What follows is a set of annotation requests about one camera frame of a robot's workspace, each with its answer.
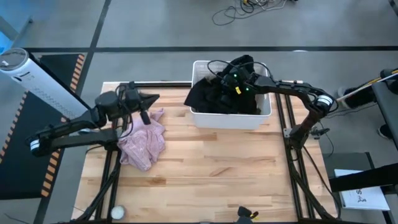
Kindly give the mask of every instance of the pink cloth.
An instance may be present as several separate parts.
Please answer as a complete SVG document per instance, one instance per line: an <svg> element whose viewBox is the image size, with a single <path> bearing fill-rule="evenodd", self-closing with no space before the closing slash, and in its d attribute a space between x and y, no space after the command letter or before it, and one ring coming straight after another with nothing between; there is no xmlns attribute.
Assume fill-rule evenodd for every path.
<svg viewBox="0 0 398 224"><path fill-rule="evenodd" d="M141 171L147 171L152 167L159 154L165 149L162 136L165 128L157 122L163 114L163 109L151 113L149 125L144 125L140 117L133 118L131 134L118 142L118 146L122 150L121 164L131 164ZM130 128L131 124L122 135L126 135Z"/></svg>

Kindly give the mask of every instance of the concrete floor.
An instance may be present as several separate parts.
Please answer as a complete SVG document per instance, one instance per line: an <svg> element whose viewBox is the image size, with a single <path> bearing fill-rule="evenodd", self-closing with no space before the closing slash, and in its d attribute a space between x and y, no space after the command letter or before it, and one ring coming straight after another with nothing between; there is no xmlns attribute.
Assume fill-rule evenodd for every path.
<svg viewBox="0 0 398 224"><path fill-rule="evenodd" d="M20 47L89 47L104 0L42 0L31 3L34 23ZM398 45L398 17L387 0L288 2L284 9L258 14L218 27L211 16L233 4L230 0L112 0L98 47L186 46L372 46ZM95 53L82 98L93 105L106 81L185 81L196 60L231 60L250 54L265 62L276 79L305 80L333 93L339 86L355 86L398 66L398 52L164 52ZM0 138L8 132L23 89L0 76ZM393 142L380 138L383 123L377 107L323 120L335 153L370 152L375 166L398 162ZM321 138L322 151L331 150ZM82 150L66 150L45 223L67 221L72 214L85 158ZM393 214L398 200L389 197ZM7 213L32 223L38 200L0 201L0 223ZM381 212L343 212L344 220L384 223Z"/></svg>

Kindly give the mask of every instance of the white ball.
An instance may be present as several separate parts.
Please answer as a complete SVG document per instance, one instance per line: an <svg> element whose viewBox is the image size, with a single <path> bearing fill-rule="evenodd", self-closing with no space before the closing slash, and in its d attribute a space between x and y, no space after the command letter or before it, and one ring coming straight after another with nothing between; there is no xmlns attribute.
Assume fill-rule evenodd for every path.
<svg viewBox="0 0 398 224"><path fill-rule="evenodd" d="M112 208L111 216L115 220L121 220L124 217L124 207L122 205L118 205Z"/></svg>

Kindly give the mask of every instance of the white plastic bin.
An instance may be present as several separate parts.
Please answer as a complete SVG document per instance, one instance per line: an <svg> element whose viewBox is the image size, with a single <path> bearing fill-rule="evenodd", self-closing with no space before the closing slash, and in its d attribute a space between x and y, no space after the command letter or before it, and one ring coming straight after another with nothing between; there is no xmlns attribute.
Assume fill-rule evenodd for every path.
<svg viewBox="0 0 398 224"><path fill-rule="evenodd" d="M192 86L205 77L215 77L207 69L207 60L198 60L193 63ZM212 62L210 69L214 72L222 71L227 64ZM254 70L260 75L268 76L268 71L261 65L254 64ZM260 115L248 114L213 114L197 113L190 108L193 114L195 126L198 128L224 128L224 129L257 129L271 115L271 101L269 95L256 95L257 107L260 108Z"/></svg>

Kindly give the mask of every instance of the wooden table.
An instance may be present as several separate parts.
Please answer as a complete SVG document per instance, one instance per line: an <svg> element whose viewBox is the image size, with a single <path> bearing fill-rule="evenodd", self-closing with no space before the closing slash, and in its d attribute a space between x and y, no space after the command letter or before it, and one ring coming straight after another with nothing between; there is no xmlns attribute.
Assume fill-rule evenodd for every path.
<svg viewBox="0 0 398 224"><path fill-rule="evenodd" d="M104 83L101 92L114 90L118 84ZM260 213L255 222L297 221L273 94L270 118L258 130L248 131L196 128L189 107L183 105L189 89L142 91L160 94L150 111L165 109L160 123L166 128L166 150L147 172L133 166L121 167L116 205L126 208L122 222L233 222L240 205ZM296 97L292 97L292 105L296 122L300 123L307 110ZM318 141L309 139L305 145L327 180ZM72 218L81 215L80 210L98 193L105 157L102 148L87 154ZM303 157L311 191L335 216L332 197L308 156L304 153ZM301 190L300 197L307 217ZM104 201L106 210L107 198Z"/></svg>

